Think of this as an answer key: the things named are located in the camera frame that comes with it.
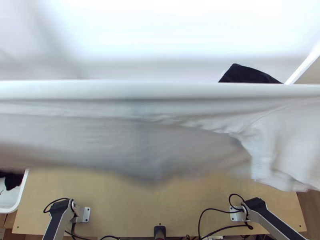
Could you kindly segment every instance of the light strip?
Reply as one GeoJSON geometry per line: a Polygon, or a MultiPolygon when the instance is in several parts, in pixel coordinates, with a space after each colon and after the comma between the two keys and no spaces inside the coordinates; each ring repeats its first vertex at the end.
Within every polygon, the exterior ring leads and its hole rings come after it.
{"type": "Polygon", "coordinates": [[[316,44],[309,56],[303,61],[303,63],[294,71],[294,73],[286,80],[284,84],[295,83],[302,74],[314,63],[320,56],[320,43],[316,44]]]}

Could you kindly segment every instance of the wooden table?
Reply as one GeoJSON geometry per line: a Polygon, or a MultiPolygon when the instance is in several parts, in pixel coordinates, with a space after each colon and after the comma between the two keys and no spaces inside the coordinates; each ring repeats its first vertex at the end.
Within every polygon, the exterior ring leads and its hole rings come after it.
{"type": "MultiPolygon", "coordinates": [[[[82,236],[150,237],[153,227],[160,223],[166,226],[168,236],[197,236],[202,210],[228,210],[231,193],[238,193],[245,200],[261,197],[287,224],[297,231],[306,231],[295,192],[282,192],[252,180],[215,173],[152,185],[106,172],[53,168],[30,170],[13,232],[44,234],[50,220],[49,214],[42,213],[44,207],[57,198],[68,197],[81,206],[91,207],[90,221],[76,225],[76,233],[82,236]]],[[[235,197],[232,202],[239,205],[240,199],[235,197]]],[[[229,225],[235,225],[229,214],[207,211],[200,232],[204,236],[229,225]]],[[[253,230],[231,228],[219,234],[267,233],[260,225],[252,225],[253,230]]]]}

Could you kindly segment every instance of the white bin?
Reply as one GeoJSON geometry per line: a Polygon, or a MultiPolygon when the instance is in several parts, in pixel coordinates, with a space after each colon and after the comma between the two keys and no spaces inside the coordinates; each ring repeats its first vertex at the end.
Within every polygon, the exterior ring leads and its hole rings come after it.
{"type": "Polygon", "coordinates": [[[11,213],[18,209],[22,197],[24,185],[28,177],[29,169],[26,169],[20,186],[7,191],[4,178],[0,178],[0,213],[11,213]]]}

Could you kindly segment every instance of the black fabric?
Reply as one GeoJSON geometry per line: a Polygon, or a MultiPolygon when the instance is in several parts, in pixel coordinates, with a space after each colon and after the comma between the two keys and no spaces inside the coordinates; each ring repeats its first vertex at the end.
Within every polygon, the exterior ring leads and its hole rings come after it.
{"type": "Polygon", "coordinates": [[[241,66],[239,64],[232,64],[231,67],[222,76],[219,82],[247,82],[247,83],[273,83],[282,84],[272,76],[256,70],[241,66]]]}
{"type": "Polygon", "coordinates": [[[6,186],[7,191],[20,186],[20,184],[22,183],[23,175],[23,173],[0,171],[0,178],[5,178],[4,185],[6,186]]]}

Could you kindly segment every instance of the white cloth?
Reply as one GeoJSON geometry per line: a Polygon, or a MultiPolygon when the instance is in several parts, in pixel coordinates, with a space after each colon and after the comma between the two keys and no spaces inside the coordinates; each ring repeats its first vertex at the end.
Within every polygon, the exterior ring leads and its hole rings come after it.
{"type": "Polygon", "coordinates": [[[278,189],[320,189],[319,122],[320,86],[0,82],[3,167],[159,181],[248,164],[248,177],[278,189]]]}

